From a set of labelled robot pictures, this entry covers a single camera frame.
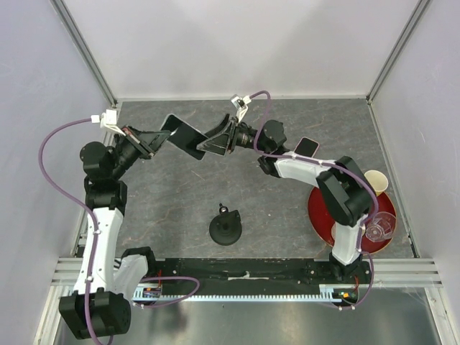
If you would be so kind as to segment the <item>black phone clear case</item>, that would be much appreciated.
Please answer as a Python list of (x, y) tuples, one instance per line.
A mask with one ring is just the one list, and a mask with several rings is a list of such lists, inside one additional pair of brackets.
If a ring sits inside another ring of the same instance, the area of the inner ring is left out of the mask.
[(204, 142), (207, 137), (193, 128), (190, 124), (174, 114), (168, 114), (163, 121), (161, 130), (170, 131), (168, 141), (178, 149), (184, 151), (196, 160), (203, 159), (206, 153), (199, 150), (197, 146), (201, 142)]

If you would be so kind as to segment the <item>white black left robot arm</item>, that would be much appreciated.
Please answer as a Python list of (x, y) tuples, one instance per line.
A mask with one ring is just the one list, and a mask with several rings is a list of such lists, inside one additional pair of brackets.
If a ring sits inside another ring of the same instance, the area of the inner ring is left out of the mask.
[(60, 315), (77, 339), (125, 334), (138, 284), (157, 276), (149, 247), (128, 249), (115, 262), (127, 205), (127, 184), (121, 178), (137, 160), (152, 159), (169, 136), (168, 130), (144, 132), (124, 126), (114, 145), (90, 142), (80, 151), (88, 236), (72, 293), (59, 302)]

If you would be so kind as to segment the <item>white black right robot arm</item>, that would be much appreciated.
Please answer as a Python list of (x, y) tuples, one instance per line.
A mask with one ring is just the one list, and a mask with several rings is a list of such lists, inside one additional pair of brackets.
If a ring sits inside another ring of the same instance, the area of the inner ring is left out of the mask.
[(287, 149), (286, 140), (280, 121), (269, 120), (254, 129), (225, 116), (196, 147), (217, 155), (231, 153), (236, 147), (253, 149), (259, 154), (259, 166), (265, 174), (318, 188), (335, 223), (328, 271), (334, 281), (347, 282), (362, 262), (362, 229), (371, 211), (378, 207), (376, 194), (350, 157), (318, 160), (302, 156), (298, 150)]

